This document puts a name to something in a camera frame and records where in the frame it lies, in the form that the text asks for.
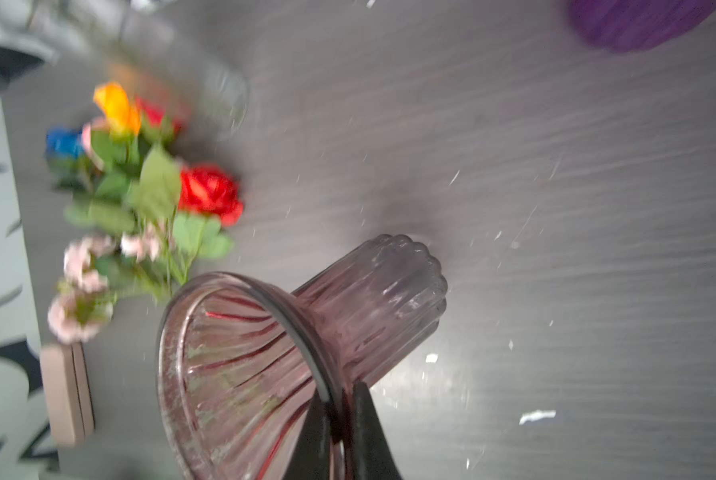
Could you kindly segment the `dark purple glass vase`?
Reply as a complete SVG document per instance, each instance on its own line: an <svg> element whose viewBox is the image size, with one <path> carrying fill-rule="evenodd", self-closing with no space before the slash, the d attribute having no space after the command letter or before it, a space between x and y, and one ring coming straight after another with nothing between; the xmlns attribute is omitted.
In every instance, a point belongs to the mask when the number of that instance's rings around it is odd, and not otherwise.
<svg viewBox="0 0 716 480"><path fill-rule="evenodd" d="M240 274L185 284L165 309L158 395L188 479L279 479L316 394L352 417L374 385L437 329L448 284L406 235L362 243L286 292Z"/></svg>

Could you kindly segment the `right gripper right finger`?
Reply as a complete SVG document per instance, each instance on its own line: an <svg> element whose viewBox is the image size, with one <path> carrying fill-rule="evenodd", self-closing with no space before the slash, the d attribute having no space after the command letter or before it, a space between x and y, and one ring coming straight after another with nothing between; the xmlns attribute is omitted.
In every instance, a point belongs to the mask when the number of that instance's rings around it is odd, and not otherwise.
<svg viewBox="0 0 716 480"><path fill-rule="evenodd" d="M350 457L356 480L402 480L393 459L369 386L353 387Z"/></svg>

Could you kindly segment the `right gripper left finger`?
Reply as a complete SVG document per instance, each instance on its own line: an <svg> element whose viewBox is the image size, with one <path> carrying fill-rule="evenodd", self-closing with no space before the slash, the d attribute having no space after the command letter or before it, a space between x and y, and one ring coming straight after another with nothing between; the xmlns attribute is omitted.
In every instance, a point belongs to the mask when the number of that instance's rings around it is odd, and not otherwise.
<svg viewBox="0 0 716 480"><path fill-rule="evenodd" d="M315 393L284 480L329 480L332 426L327 404Z"/></svg>

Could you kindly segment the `clear glass vase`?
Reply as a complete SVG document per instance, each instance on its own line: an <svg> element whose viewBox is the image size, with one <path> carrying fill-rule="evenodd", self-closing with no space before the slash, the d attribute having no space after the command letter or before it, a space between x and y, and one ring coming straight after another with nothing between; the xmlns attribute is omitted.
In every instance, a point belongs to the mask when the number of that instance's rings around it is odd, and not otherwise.
<svg viewBox="0 0 716 480"><path fill-rule="evenodd" d="M128 2L0 1L0 25L85 60L202 134L232 134L246 116L238 69Z"/></svg>

